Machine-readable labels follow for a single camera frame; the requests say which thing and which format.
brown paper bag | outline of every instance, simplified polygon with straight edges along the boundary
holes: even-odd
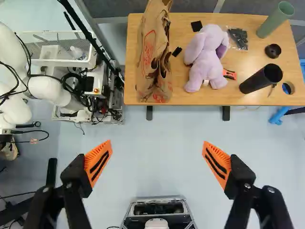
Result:
[[[138,29],[136,90],[141,102],[165,103],[172,95],[168,51],[171,4],[171,0],[149,0]]]

white bottle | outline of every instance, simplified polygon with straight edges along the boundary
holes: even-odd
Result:
[[[85,54],[85,52],[83,52],[80,48],[71,46],[71,47],[70,47],[70,50],[71,50],[72,56],[73,56],[75,59],[80,60],[80,61],[83,61],[84,59],[86,59],[86,54]]]

blue object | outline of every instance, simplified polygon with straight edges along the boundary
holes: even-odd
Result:
[[[300,59],[300,64],[301,64],[301,69],[302,69],[302,74],[303,74],[303,80],[305,83],[305,59]]]
[[[282,120],[280,119],[287,111],[290,110],[290,106],[282,106],[269,120],[268,122],[271,124],[281,125]]]
[[[300,64],[301,64],[301,69],[302,69],[302,74],[303,74],[303,80],[305,83],[305,59],[300,59]],[[282,89],[286,94],[289,94],[286,87],[284,86],[284,84],[282,85]],[[271,124],[277,124],[277,125],[281,125],[282,124],[282,120],[281,117],[286,114],[287,111],[289,111],[291,109],[290,106],[282,106],[281,109],[279,109],[269,120],[268,122]]]

black bowl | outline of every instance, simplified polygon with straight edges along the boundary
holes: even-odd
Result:
[[[277,44],[269,44],[265,47],[265,53],[268,57],[276,59],[282,52],[282,49]]]

small black cup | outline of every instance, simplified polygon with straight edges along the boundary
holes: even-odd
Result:
[[[268,57],[276,59],[282,53],[282,49],[277,44],[269,44],[265,47],[265,53]]]
[[[277,84],[283,78],[283,72],[274,63],[267,64],[264,68],[250,76],[239,85],[239,90],[248,94],[272,84]]]

